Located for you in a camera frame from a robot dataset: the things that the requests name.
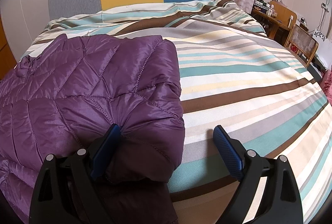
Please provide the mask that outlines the purple quilted down jacket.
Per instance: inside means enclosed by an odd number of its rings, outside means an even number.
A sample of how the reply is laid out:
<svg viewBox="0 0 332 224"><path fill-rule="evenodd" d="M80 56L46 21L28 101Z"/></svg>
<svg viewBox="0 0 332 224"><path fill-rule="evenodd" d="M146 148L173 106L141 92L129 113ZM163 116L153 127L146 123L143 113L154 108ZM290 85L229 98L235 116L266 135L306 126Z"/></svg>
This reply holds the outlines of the purple quilted down jacket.
<svg viewBox="0 0 332 224"><path fill-rule="evenodd" d="M86 148L121 130L106 170L112 223L177 223L168 181L181 164L185 126L175 45L161 36L62 34L1 80L1 192L23 223L48 154Z"/></svg>

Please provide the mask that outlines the pink red cloth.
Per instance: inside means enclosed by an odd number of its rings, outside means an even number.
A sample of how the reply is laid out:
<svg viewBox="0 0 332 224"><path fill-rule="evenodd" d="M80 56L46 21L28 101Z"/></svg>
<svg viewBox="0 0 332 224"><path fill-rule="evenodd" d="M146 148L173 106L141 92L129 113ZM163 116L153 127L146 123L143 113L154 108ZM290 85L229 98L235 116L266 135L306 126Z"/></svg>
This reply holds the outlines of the pink red cloth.
<svg viewBox="0 0 332 224"><path fill-rule="evenodd" d="M327 97L330 105L332 105L332 73L331 70L327 70L324 74L323 79L320 82L320 86L323 90L323 93Z"/></svg>

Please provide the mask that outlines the striped duvet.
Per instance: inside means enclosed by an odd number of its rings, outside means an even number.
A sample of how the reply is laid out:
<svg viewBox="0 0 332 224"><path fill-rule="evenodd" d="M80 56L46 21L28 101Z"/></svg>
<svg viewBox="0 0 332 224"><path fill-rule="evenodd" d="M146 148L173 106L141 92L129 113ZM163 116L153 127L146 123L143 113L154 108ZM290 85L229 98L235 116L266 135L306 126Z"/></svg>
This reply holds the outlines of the striped duvet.
<svg viewBox="0 0 332 224"><path fill-rule="evenodd" d="M119 35L109 27L43 31L24 56L40 55L62 34L161 36L175 45L185 138L169 188L180 223L215 223L218 208L225 208L235 190L212 143L217 125L262 156L285 155L299 187L303 221L318 216L331 192L331 105L290 51L260 34L191 20Z"/></svg>

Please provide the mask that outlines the wooden wardrobe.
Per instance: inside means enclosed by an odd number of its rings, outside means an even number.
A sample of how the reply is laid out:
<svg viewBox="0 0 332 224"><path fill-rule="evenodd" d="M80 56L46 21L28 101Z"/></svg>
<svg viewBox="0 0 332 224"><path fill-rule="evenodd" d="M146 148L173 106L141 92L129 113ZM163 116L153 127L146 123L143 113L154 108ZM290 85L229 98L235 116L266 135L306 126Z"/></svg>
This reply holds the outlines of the wooden wardrobe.
<svg viewBox="0 0 332 224"><path fill-rule="evenodd" d="M7 42L2 20L0 19L0 79L3 79L16 64L16 59Z"/></svg>

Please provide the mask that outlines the wooden chair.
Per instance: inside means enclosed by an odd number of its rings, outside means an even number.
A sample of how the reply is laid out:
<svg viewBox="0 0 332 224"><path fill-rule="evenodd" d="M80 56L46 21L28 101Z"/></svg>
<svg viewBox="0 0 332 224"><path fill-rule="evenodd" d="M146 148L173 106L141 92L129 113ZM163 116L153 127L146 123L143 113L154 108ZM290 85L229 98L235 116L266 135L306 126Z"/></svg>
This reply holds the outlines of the wooden chair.
<svg viewBox="0 0 332 224"><path fill-rule="evenodd" d="M304 66L307 68L310 62L314 58L315 53L318 50L319 43L309 35L305 30L300 28L297 24L292 26L292 29L286 39L284 47L288 50L292 50L292 47L296 48L296 54L301 59L304 57Z"/></svg>

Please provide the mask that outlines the wooden desk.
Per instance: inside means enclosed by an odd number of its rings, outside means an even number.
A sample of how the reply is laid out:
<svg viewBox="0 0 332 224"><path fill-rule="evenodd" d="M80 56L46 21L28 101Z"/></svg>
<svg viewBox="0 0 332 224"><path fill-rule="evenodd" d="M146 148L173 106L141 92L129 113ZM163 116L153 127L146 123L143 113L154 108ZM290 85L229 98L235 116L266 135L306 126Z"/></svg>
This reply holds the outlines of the wooden desk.
<svg viewBox="0 0 332 224"><path fill-rule="evenodd" d="M254 4L250 14L261 24L268 38L282 45L298 18L294 11L277 1L270 1L266 6Z"/></svg>

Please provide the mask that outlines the striped pillow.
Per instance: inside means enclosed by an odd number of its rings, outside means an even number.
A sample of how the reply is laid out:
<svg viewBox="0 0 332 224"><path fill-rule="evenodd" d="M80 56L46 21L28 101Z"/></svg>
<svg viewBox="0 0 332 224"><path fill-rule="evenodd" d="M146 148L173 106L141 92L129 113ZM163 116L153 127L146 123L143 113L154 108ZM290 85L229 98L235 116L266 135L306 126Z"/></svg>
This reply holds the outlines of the striped pillow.
<svg viewBox="0 0 332 224"><path fill-rule="evenodd" d="M176 27L191 20L266 35L261 24L240 9L233 0L194 0L114 7L94 14L54 19L46 25L44 32L109 27L111 34L119 35L148 28Z"/></svg>

